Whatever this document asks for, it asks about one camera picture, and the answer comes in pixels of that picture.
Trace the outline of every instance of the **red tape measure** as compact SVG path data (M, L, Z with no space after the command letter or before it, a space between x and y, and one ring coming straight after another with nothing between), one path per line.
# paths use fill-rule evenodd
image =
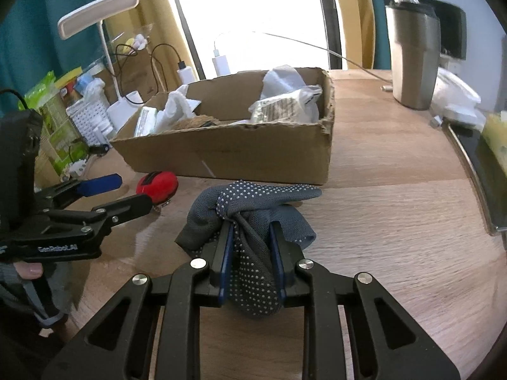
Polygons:
M136 194L147 194L154 206L168 202L178 190L178 178L170 171L153 171L138 182Z

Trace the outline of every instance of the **stainless steel tumbler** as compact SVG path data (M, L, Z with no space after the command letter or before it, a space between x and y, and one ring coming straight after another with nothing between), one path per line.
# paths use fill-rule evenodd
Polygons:
M427 110L440 59L440 21L433 7L412 2L386 6L392 93L402 105Z

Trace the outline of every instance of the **black lid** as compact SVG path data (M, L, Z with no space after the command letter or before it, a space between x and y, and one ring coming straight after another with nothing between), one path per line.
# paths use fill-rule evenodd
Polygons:
M428 5L428 4L416 4L411 3L408 1L402 1L401 3L396 3L394 0L392 0L389 5L389 8L395 8L397 10L407 10L412 12L419 12L421 14L426 14L427 16L437 18L437 15L435 14L435 9Z

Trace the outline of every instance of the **cardboard box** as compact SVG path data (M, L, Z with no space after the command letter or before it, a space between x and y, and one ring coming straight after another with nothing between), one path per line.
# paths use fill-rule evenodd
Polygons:
M157 82L153 77L153 71L151 70L150 55L146 50L141 50L138 55L132 57L120 57L120 63L122 64L122 73L118 77L118 85L120 85L120 79L122 85L122 95L129 94L133 91L139 91L143 101L148 101L157 92ZM114 63L112 67L115 70L115 75L119 74L118 63ZM106 87L104 87L104 93L109 101L109 104L113 104L118 99L116 95L115 86L112 82L111 73L108 70L102 70L95 77L101 78Z
M334 123L334 89L319 68L297 69L308 85L320 85L320 121L315 124L261 123L173 130L133 138L139 112L123 126L113 147L133 170L172 171L179 176L324 184L328 180ZM196 114L220 121L250 117L265 71L245 71L189 85L187 98L201 100ZM162 110L167 93L146 106Z

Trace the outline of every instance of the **human hand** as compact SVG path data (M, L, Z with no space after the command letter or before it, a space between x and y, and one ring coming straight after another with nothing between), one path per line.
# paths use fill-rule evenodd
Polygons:
M17 261L14 263L14 268L19 276L25 280L35 280L42 276L44 270L41 263L25 263L24 261Z

